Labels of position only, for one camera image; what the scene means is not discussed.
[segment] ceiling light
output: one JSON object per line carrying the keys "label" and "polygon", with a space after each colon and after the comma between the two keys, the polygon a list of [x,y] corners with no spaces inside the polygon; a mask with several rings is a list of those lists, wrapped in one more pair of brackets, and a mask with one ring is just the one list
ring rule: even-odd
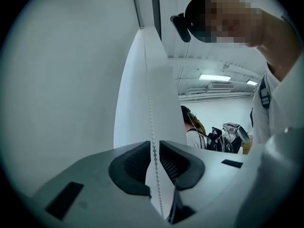
{"label": "ceiling light", "polygon": [[231,77],[229,76],[219,76],[219,75],[206,75],[206,74],[202,74],[199,77],[200,80],[218,80],[218,81],[228,81],[229,79],[231,79]]}
{"label": "ceiling light", "polygon": [[248,80],[246,83],[249,84],[249,85],[253,85],[253,86],[257,85],[257,82],[253,82],[251,80]]}

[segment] air conditioning unit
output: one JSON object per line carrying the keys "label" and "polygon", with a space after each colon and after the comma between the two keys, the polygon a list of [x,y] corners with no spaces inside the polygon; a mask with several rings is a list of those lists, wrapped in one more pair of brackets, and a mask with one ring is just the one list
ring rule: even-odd
{"label": "air conditioning unit", "polygon": [[208,89],[233,89],[233,84],[209,84]]}

